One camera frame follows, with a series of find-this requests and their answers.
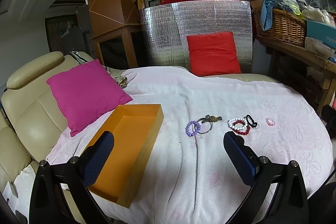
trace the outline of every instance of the black bracelet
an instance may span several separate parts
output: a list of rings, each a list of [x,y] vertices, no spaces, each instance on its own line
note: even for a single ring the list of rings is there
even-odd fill
[[[246,121],[247,121],[247,124],[248,124],[250,127],[256,128],[257,125],[258,125],[258,123],[255,122],[255,121],[252,119],[252,117],[251,117],[250,115],[246,115]]]

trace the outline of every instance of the wooden table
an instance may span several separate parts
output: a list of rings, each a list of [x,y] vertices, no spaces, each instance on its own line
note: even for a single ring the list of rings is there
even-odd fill
[[[316,113],[321,114],[322,107],[331,103],[332,97],[336,90],[336,63],[333,63],[317,54],[308,51],[307,49],[292,44],[278,42],[269,38],[256,37],[259,42],[265,47],[274,49],[271,57],[270,75],[274,71],[275,64],[279,62],[280,54],[283,52],[288,54],[304,63],[308,66],[323,72],[323,80],[321,87],[323,94],[321,101],[317,107]]]

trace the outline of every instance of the pink pillow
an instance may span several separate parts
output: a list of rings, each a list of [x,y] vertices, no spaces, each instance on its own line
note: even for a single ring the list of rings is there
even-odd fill
[[[71,137],[104,113],[132,100],[98,59],[56,74],[47,84],[68,120]]]

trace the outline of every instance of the silver insulation panel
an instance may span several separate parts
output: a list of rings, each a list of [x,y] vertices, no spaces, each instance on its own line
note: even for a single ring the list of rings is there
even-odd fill
[[[251,72],[252,20],[248,1],[184,1],[146,8],[140,14],[153,66],[190,69],[188,35],[231,31],[241,72]]]

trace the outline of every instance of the screw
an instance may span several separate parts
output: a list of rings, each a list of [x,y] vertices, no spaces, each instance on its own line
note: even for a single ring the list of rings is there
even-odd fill
[[[264,163],[264,164],[268,163],[268,158],[265,157],[265,156],[261,156],[261,157],[259,157],[259,160],[260,160],[262,163]]]
[[[73,156],[72,158],[70,158],[69,162],[72,164],[75,164],[76,162],[78,162],[78,157],[77,156]]]
[[[291,165],[293,165],[294,167],[298,167],[299,164],[296,160],[291,160]]]
[[[40,166],[40,167],[44,167],[46,164],[47,164],[47,161],[46,161],[46,160],[41,160],[41,161],[39,162],[39,166]]]

